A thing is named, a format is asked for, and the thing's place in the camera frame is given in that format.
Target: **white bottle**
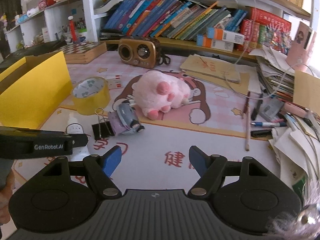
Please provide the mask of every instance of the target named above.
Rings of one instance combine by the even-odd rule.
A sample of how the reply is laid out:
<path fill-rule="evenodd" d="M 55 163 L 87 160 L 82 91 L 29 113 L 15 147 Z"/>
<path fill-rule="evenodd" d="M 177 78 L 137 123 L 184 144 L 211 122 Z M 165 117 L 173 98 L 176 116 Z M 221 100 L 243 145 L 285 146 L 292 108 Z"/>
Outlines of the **white bottle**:
<path fill-rule="evenodd" d="M 78 119 L 76 119 L 73 113 L 69 114 L 67 134 L 79 134 L 84 133 L 82 126 L 79 124 Z M 77 147 L 72 149 L 72 155 L 68 156 L 70 162 L 82 161 L 84 157 L 89 156 L 88 147 Z"/>

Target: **stuffed animal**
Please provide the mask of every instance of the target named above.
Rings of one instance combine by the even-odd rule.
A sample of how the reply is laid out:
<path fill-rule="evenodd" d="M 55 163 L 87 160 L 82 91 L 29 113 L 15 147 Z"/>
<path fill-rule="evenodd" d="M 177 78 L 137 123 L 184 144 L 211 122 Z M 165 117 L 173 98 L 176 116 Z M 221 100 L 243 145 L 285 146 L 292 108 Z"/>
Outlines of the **stuffed animal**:
<path fill-rule="evenodd" d="M 167 113 L 189 103 L 190 87 L 183 79 L 151 70 L 143 74 L 133 92 L 136 104 L 151 120 L 158 118 L 159 111 Z"/>

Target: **yellow tape roll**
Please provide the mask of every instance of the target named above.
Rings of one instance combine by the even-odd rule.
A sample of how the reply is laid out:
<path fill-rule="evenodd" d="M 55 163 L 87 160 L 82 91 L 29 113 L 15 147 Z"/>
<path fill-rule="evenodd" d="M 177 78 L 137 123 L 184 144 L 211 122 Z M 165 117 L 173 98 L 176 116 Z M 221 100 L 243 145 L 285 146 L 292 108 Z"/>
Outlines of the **yellow tape roll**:
<path fill-rule="evenodd" d="M 79 114 L 95 114 L 96 109 L 105 108 L 110 102 L 108 82 L 102 77 L 80 81 L 72 92 L 72 100 Z"/>

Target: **pink paw pad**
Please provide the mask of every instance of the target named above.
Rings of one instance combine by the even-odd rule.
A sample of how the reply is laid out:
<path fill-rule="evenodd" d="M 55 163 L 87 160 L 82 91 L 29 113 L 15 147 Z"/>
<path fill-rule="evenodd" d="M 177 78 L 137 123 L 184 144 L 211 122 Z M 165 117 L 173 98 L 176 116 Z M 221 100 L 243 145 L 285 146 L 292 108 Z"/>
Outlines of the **pink paw pad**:
<path fill-rule="evenodd" d="M 164 113 L 167 113 L 167 112 L 170 111 L 170 109 L 171 109 L 171 106 L 163 106 L 163 107 L 161 108 L 161 111 L 164 112 Z"/>
<path fill-rule="evenodd" d="M 167 101 L 171 102 L 173 99 L 174 99 L 174 93 L 169 94 Z"/>
<path fill-rule="evenodd" d="M 159 112 L 157 110 L 151 110 L 148 114 L 147 117 L 151 120 L 155 120 L 158 118 Z"/>
<path fill-rule="evenodd" d="M 159 95 L 165 96 L 170 93 L 171 87 L 168 82 L 162 81 L 157 85 L 156 90 Z"/>

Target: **metal pivot screw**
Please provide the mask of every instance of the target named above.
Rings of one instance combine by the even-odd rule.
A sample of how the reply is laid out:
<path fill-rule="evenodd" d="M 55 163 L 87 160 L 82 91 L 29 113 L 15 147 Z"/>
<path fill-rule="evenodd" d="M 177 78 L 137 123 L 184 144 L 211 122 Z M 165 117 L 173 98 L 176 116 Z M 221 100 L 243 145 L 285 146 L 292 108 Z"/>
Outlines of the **metal pivot screw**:
<path fill-rule="evenodd" d="M 103 194 L 106 196 L 115 196 L 118 195 L 119 190 L 117 190 L 116 188 L 106 188 L 103 190 Z"/>
<path fill-rule="evenodd" d="M 205 194 L 207 194 L 207 191 L 204 188 L 201 187 L 195 187 L 191 190 L 192 195 L 195 196 L 203 196 Z"/>

